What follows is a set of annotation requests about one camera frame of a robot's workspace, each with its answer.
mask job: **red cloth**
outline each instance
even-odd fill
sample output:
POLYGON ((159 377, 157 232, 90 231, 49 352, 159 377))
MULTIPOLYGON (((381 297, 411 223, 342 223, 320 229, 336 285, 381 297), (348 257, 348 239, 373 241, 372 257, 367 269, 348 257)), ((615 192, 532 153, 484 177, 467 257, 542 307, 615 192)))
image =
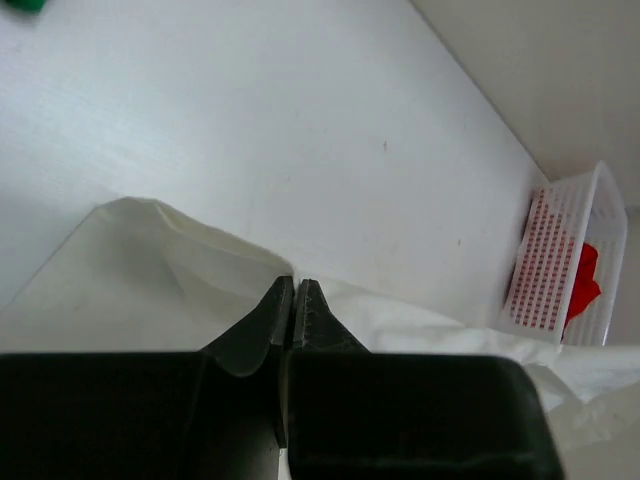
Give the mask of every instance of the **red cloth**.
POLYGON ((567 320, 564 323, 565 329, 571 320, 584 312, 589 304, 602 293, 600 286, 593 279, 596 274, 597 263, 598 251, 588 243, 585 243, 582 246, 580 263, 578 264, 578 273, 576 275, 576 283, 573 286, 571 300, 569 301, 567 320))

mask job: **white table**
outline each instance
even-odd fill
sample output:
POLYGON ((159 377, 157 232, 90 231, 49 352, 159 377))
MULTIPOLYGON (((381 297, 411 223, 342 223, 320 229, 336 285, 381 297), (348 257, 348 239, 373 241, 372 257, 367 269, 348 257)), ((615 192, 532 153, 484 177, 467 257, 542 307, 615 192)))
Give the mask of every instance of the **white table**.
POLYGON ((491 320, 542 176, 404 2, 0 9, 0 306, 102 202, 491 320))

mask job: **plastic basket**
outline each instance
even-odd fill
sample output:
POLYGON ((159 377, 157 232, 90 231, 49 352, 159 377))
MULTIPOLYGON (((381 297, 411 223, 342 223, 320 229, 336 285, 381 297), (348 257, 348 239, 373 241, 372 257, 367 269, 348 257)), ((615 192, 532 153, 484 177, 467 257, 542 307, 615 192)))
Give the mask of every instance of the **plastic basket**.
POLYGON ((624 202, 604 163, 536 190, 501 330, 556 344, 603 345, 626 239, 624 202), (565 330, 584 242, 598 250, 595 281, 602 294, 565 330))

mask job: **table surface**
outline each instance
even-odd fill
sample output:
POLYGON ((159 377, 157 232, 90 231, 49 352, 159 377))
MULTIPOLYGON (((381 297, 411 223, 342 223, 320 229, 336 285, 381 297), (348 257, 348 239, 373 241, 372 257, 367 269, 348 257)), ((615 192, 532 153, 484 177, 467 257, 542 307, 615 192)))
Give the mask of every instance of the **table surface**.
POLYGON ((134 195, 490 321, 540 181, 409 3, 0 9, 0 306, 94 206, 134 195))

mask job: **white cloth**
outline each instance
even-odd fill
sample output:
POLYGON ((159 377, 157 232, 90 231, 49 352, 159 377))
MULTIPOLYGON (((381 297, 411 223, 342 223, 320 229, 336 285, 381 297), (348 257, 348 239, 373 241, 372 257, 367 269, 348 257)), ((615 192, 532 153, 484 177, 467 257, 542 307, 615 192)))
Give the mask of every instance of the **white cloth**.
MULTIPOLYGON (((296 272, 160 202, 122 199, 94 210, 2 311, 0 349, 199 349, 279 275, 296 272)), ((319 280, 336 317, 373 351, 494 354, 525 365, 561 450, 640 426, 640 347, 555 346, 319 280)))

